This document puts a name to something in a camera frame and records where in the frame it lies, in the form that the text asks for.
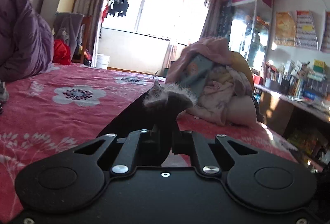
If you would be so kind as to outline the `cream pillow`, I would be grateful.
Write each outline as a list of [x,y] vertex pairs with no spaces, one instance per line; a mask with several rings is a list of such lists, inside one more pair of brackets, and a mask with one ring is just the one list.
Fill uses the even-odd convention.
[[257,123],[257,114],[251,97],[233,96],[227,105],[226,121],[242,126],[254,126]]

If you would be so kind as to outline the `glass display cabinet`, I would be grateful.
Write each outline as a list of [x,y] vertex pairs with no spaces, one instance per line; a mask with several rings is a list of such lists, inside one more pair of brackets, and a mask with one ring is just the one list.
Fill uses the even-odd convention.
[[232,7],[229,49],[260,72],[269,45],[273,0],[232,0]]

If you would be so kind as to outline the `yellow map wall poster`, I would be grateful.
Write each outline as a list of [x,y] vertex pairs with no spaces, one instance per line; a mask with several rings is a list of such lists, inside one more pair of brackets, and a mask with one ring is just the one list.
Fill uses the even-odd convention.
[[278,46],[295,47],[296,24],[290,12],[276,13],[274,42]]

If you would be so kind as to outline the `pink garment on pile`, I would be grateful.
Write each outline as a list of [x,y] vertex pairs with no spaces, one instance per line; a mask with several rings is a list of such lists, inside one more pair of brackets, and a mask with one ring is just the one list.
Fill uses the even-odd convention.
[[181,73],[196,55],[202,55],[217,64],[232,64],[232,56],[228,49],[228,40],[226,38],[203,38],[182,50],[181,56],[168,70],[166,83],[176,83]]

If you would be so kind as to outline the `right curtain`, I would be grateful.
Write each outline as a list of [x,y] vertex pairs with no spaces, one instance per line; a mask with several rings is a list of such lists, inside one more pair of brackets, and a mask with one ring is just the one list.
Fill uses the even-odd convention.
[[223,0],[204,0],[204,6],[207,8],[207,15],[200,39],[217,36],[222,3]]

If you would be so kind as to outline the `white floral pyjama garment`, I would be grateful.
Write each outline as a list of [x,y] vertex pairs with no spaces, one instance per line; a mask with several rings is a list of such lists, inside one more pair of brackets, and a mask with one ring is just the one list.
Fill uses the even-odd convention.
[[187,112],[210,123],[224,126],[230,123],[226,121],[226,113],[231,98],[245,95],[252,99],[252,87],[246,76],[229,66],[217,66],[209,73],[197,104]]

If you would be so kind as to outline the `row of books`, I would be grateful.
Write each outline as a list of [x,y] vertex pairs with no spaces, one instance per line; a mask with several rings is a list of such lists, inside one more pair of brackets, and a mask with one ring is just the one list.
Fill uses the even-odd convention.
[[329,100],[329,67],[324,61],[293,62],[279,68],[263,64],[264,86],[272,91],[309,100]]

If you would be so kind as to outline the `wooden desk shelf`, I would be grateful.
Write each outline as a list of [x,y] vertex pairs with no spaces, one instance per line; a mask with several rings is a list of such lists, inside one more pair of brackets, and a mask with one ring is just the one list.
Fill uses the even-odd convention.
[[312,172],[329,168],[329,115],[262,85],[255,93],[262,123],[292,145],[294,158]]

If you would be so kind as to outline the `teal cartoon print garment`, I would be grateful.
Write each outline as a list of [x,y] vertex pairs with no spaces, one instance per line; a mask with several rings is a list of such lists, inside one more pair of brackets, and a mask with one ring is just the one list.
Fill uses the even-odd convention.
[[213,66],[214,63],[211,60],[201,54],[197,54],[180,75],[178,84],[198,99],[203,92],[209,72]]

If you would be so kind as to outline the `purple duvet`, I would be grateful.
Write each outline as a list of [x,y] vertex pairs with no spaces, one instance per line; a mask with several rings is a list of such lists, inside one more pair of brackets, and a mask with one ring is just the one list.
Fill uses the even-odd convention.
[[1,81],[47,72],[53,46],[51,29],[30,0],[1,0]]

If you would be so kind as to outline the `folded grey sweater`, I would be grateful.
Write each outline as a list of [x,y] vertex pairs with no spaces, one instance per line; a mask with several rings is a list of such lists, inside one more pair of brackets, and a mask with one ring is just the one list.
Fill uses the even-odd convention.
[[9,93],[6,89],[5,82],[0,82],[0,103],[5,103],[9,99]]

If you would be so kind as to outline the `pink floral bed blanket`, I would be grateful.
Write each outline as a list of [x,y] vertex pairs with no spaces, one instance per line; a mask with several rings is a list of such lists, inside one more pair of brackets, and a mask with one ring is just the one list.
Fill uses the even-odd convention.
[[25,166],[92,140],[154,77],[142,73],[52,65],[6,85],[1,114],[1,223],[22,210],[14,182]]

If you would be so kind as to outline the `red chart wall poster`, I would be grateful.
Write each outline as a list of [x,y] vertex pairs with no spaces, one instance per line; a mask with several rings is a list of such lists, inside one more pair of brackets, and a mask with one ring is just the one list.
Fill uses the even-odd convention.
[[318,39],[312,12],[309,10],[296,11],[296,46],[305,49],[319,49]]

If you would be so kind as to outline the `white plastic bucket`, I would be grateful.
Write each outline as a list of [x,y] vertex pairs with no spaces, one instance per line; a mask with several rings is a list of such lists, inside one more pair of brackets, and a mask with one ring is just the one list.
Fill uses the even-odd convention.
[[96,68],[107,70],[108,64],[110,62],[110,56],[101,53],[97,54]]

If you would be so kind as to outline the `yellow garment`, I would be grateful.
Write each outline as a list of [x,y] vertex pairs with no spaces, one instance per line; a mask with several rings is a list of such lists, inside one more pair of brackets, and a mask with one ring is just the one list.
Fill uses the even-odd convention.
[[232,69],[236,70],[237,72],[242,72],[248,79],[251,87],[253,88],[253,75],[246,59],[238,52],[231,51],[230,55],[232,59]]

